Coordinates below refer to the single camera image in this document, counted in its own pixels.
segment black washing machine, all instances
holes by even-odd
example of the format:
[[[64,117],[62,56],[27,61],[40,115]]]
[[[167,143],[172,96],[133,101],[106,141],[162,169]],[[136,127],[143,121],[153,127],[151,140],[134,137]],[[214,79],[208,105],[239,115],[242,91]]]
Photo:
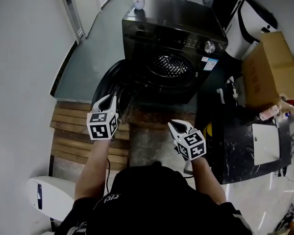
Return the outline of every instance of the black washing machine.
[[[188,103],[227,47],[213,10],[186,0],[145,0],[123,17],[122,32],[125,61],[107,72],[93,103],[111,91],[128,102],[138,88],[149,100]]]

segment white appliance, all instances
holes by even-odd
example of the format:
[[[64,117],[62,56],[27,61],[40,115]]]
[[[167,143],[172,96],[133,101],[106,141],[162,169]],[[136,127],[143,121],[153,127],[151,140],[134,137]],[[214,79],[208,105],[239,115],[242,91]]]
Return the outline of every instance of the white appliance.
[[[26,184],[31,205],[53,219],[63,221],[74,203],[75,184],[60,178],[41,176]]]
[[[252,124],[254,164],[262,165],[280,159],[279,131],[275,125]]]
[[[278,23],[266,8],[254,0],[238,0],[225,29],[231,57],[241,60],[248,48],[260,42],[262,33],[277,31]]]

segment white label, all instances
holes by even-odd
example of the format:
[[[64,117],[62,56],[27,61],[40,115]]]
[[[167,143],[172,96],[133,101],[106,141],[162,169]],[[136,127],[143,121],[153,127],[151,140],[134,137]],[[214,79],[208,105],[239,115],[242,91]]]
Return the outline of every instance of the white label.
[[[218,61],[218,59],[209,58],[207,64],[205,65],[204,71],[212,71]]]

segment person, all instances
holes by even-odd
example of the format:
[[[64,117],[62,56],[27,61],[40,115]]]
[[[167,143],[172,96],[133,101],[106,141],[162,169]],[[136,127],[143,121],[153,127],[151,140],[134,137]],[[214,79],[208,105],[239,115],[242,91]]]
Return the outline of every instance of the person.
[[[73,208],[55,235],[253,234],[204,157],[191,161],[196,190],[179,172],[155,162],[122,170],[103,196],[109,145],[110,140],[95,141],[76,183]]]

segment wooden step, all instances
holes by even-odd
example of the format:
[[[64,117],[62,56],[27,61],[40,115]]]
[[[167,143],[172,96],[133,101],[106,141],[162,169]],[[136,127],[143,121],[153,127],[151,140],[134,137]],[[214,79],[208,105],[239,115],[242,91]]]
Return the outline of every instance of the wooden step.
[[[70,132],[82,133],[82,134],[87,134],[88,135],[87,127],[82,126],[82,125],[51,121],[50,127],[54,128],[54,129],[63,130],[63,131],[70,131]],[[119,131],[118,130],[118,131],[116,131],[114,137],[115,137],[115,139],[129,140],[129,132],[128,131]]]
[[[84,158],[88,158],[89,157],[89,150],[84,150],[84,149],[78,149],[75,147],[70,147],[70,146],[66,146],[63,144],[59,144],[59,143],[52,143],[52,147],[53,150],[58,150],[58,151],[63,151],[75,156],[79,156],[79,157],[84,157]],[[116,163],[116,164],[127,164],[127,157],[124,156],[116,156],[116,155],[110,155],[108,154],[108,160],[111,163]]]
[[[52,121],[86,126],[86,118],[53,114]],[[129,131],[129,124],[120,124],[119,131]]]
[[[76,163],[79,163],[79,164],[84,164],[84,165],[87,162],[87,158],[72,155],[70,153],[66,153],[66,152],[58,151],[58,150],[54,150],[54,149],[51,149],[51,155],[53,155],[55,157],[58,157],[58,158],[65,159],[65,160],[69,160],[69,161],[72,161],[72,162],[76,162]],[[111,170],[121,171],[121,170],[123,170],[125,168],[126,168],[125,164],[116,164],[116,163],[110,162],[110,169]]]
[[[88,151],[90,151],[93,148],[93,144],[91,143],[80,142],[80,141],[75,141],[70,139],[59,138],[59,137],[54,137],[53,143],[63,144],[66,146],[88,150]],[[128,149],[110,147],[108,154],[128,157]]]
[[[62,109],[80,110],[80,111],[86,111],[86,112],[90,112],[92,110],[91,104],[65,102],[65,101],[57,102],[55,107],[62,108]]]
[[[69,131],[63,131],[63,130],[54,130],[54,137],[64,138],[64,139],[70,139],[80,142],[86,142],[86,143],[94,143],[94,140],[91,140],[88,134],[82,134],[82,133],[75,133],[75,132],[69,132]],[[122,149],[129,149],[129,141],[128,140],[112,140],[110,143],[110,147],[116,147],[116,148],[122,148]]]

